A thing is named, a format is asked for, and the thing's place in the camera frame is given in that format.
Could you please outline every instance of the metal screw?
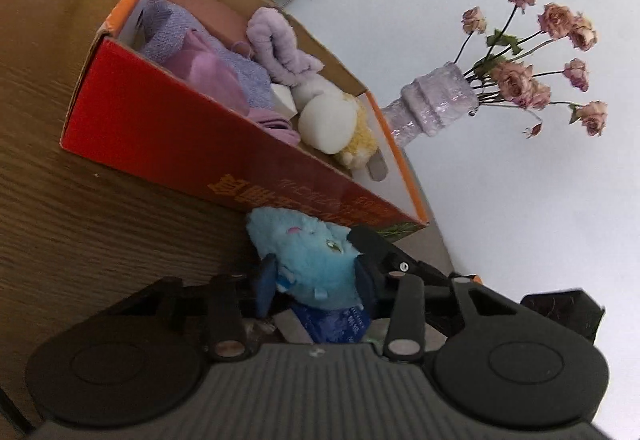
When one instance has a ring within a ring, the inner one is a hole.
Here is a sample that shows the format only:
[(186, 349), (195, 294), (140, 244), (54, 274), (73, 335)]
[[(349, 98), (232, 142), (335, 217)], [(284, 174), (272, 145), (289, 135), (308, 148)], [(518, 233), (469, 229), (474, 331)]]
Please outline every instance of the metal screw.
[(318, 357), (322, 357), (325, 353), (326, 351), (324, 351), (322, 348), (316, 347), (311, 349), (311, 351), (309, 352), (309, 355), (317, 359)]
[(411, 339), (396, 339), (389, 343), (389, 350), (400, 356), (415, 355), (420, 351), (420, 344)]
[(220, 357), (238, 357), (244, 354), (246, 348), (240, 341), (220, 341), (214, 351)]

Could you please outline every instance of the green leaf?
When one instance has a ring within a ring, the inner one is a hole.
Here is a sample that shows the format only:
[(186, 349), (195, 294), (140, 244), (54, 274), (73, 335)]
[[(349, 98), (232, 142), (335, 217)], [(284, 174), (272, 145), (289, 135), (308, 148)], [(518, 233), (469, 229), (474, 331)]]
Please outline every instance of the green leaf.
[(493, 35), (487, 36), (486, 45), (489, 48), (491, 46), (508, 46), (511, 48), (513, 55), (518, 55), (522, 52), (522, 48), (518, 46), (518, 38), (516, 36), (508, 34), (500, 35), (500, 31), (497, 28), (494, 29)]
[(476, 76), (478, 76), (478, 78), (481, 79), (487, 76), (489, 72), (494, 69), (495, 65), (497, 65), (498, 63), (504, 62), (506, 60), (507, 59), (505, 59), (502, 56), (496, 57), (494, 54), (489, 54), (489, 57), (487, 58), (486, 62), (484, 58), (475, 62), (474, 72)]
[(574, 122), (580, 120), (580, 116), (578, 116), (578, 108), (580, 106), (578, 104), (569, 104), (569, 109), (571, 110), (571, 118), (569, 119), (569, 124), (573, 124)]
[(511, 53), (513, 55), (518, 55), (520, 52), (522, 52), (522, 48), (520, 48), (518, 46), (518, 40), (517, 39), (515, 41), (513, 41), (513, 42), (510, 41), (509, 42), (509, 46), (511, 47)]

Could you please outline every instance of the white wall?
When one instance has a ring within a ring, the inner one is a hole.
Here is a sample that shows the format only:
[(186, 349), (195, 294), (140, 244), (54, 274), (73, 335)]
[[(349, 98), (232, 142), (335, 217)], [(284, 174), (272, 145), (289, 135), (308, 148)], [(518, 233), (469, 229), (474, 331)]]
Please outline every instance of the white wall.
[[(532, 119), (525, 113), (483, 108), (436, 138), (419, 138), (408, 154), (458, 270), (481, 274), (515, 300), (581, 286), (606, 306), (596, 345), (611, 374), (596, 423), (614, 438), (637, 439), (640, 0), (538, 0), (509, 32), (535, 32), (533, 13), (551, 1), (584, 11), (600, 42), (577, 54), (563, 40), (530, 62), (548, 71), (584, 58), (591, 69), (587, 93), (562, 76), (545, 79), (556, 100), (608, 102), (604, 136), (568, 126), (568, 111), (551, 106), (542, 134), (526, 140), (520, 132)], [(475, 5), (491, 29), (511, 10), (506, 0), (295, 0), (290, 11), (386, 105), (403, 84), (455, 57), (463, 41), (460, 17)], [(462, 67), (481, 55), (476, 38)]]

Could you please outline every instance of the blue plush toy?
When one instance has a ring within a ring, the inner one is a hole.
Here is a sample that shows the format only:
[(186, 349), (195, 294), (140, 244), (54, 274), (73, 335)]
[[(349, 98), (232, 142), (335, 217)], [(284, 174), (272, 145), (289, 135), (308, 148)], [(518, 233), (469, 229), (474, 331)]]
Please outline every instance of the blue plush toy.
[(246, 228), (260, 258), (273, 260), (260, 280), (263, 293), (273, 296), (277, 288), (322, 310), (360, 305), (353, 267), (359, 252), (347, 240), (351, 229), (273, 207), (254, 209)]

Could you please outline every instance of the plush toy eye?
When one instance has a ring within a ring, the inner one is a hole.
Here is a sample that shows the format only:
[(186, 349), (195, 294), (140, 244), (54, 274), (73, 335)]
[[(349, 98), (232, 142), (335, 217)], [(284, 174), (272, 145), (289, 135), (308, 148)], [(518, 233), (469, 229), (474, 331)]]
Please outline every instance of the plush toy eye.
[(340, 245), (338, 245), (335, 242), (332, 242), (331, 240), (326, 240), (326, 246), (328, 246), (334, 252), (342, 252)]

